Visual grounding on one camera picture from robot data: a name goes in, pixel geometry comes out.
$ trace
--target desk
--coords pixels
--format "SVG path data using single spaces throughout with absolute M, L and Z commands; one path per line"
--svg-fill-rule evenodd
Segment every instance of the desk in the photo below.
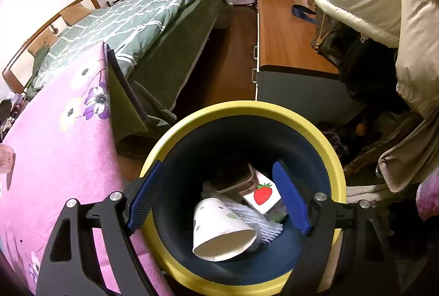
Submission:
M 353 101 L 339 72 L 311 47 L 316 26 L 291 14 L 308 0 L 258 0 L 254 49 L 256 100 L 284 106 L 313 123 L 347 123 L 364 105 Z

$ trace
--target blue strap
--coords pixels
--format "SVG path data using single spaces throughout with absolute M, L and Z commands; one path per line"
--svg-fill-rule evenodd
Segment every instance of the blue strap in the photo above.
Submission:
M 291 13 L 295 17 L 300 18 L 301 20 L 305 20 L 306 22 L 310 22 L 312 24 L 316 23 L 316 20 L 314 18 L 310 18 L 308 15 L 306 15 L 306 14 L 315 15 L 316 12 L 312 11 L 306 6 L 295 4 L 291 7 Z

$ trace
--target metal bolt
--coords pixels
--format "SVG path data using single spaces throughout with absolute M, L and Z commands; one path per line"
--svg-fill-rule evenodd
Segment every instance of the metal bolt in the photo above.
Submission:
M 328 197 L 323 192 L 317 192 L 314 195 L 314 198 L 320 202 L 326 201 L 328 199 Z
M 122 193 L 120 192 L 113 192 L 110 195 L 111 201 L 119 201 L 122 198 Z
M 366 210 L 370 207 L 370 203 L 368 201 L 365 201 L 364 199 L 362 199 L 361 201 L 359 201 L 359 206 Z
M 74 198 L 69 199 L 65 205 L 68 208 L 73 208 L 74 206 L 76 206 L 76 199 L 74 199 Z

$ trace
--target trash can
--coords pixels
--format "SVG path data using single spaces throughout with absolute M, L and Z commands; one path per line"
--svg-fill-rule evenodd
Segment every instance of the trash can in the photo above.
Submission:
M 305 238 L 287 218 L 281 234 L 254 252 L 223 262 L 192 253 L 194 207 L 215 162 L 239 154 L 271 175 L 273 163 L 289 170 L 314 192 L 346 202 L 342 167 L 323 134 L 300 115 L 265 102 L 216 104 L 184 118 L 155 145 L 143 176 L 155 160 L 166 173 L 143 234 L 159 266 L 184 286 L 204 295 L 274 295 L 298 260 Z M 334 234 L 337 239 L 339 230 Z

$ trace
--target blue gripper pad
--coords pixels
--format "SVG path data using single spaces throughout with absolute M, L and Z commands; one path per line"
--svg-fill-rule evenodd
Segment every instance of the blue gripper pad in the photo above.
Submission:
M 293 225 L 302 234 L 309 235 L 312 226 L 308 220 L 308 206 L 290 178 L 290 171 L 283 161 L 273 165 L 273 182 L 282 197 L 287 212 Z
M 132 232 L 143 226 L 159 193 L 164 179 L 162 165 L 161 161 L 156 160 L 143 178 L 132 181 L 124 191 L 128 212 L 126 226 Z

